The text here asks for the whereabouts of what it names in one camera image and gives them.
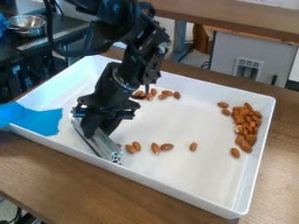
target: black wire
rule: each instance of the black wire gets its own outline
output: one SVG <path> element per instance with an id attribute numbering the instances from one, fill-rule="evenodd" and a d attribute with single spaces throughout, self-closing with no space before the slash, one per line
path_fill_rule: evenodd
<path id="1" fill-rule="evenodd" d="M 204 63 L 201 65 L 200 68 L 204 68 L 204 67 L 209 66 L 209 65 L 210 65 L 210 62 L 209 62 L 209 61 L 206 61 L 206 62 L 204 62 Z"/>
<path id="2" fill-rule="evenodd" d="M 96 55 L 96 54 L 102 54 L 108 50 L 110 45 L 106 45 L 100 50 L 79 50 L 79 51 L 64 51 L 59 49 L 56 44 L 54 43 L 53 40 L 53 16 L 52 16 L 52 7 L 49 3 L 49 0 L 43 0 L 45 4 L 45 9 L 46 9 L 46 31 L 47 31 L 47 37 L 49 40 L 49 45 L 53 51 L 55 51 L 57 54 L 60 54 L 65 57 L 83 57 L 83 56 L 90 56 L 90 55 Z"/>
<path id="3" fill-rule="evenodd" d="M 65 16 L 65 13 L 63 13 L 63 10 L 61 9 L 60 5 L 56 2 L 56 0 L 53 0 L 56 7 L 59 9 L 62 16 Z"/>

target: black robotic arm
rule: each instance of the black robotic arm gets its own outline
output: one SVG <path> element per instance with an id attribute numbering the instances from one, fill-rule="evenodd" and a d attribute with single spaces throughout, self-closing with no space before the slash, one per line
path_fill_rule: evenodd
<path id="1" fill-rule="evenodd" d="M 48 2 L 47 33 L 49 43 L 57 53 L 72 56 L 87 56 L 104 53 L 114 42 L 127 45 L 122 63 L 109 63 L 99 78 L 92 94 L 78 98 L 73 108 L 74 117 L 82 117 L 80 126 L 84 137 L 89 139 L 97 128 L 108 136 L 122 119 L 133 119 L 140 108 L 139 103 L 129 98 L 140 85 L 146 92 L 149 84 L 161 76 L 160 66 L 167 53 L 170 37 L 158 22 L 153 20 L 155 10 L 149 3 L 136 0 L 66 0 L 77 6 L 77 11 L 96 16 L 92 21 L 87 48 L 77 52 L 64 52 L 52 40 L 52 13 Z"/>

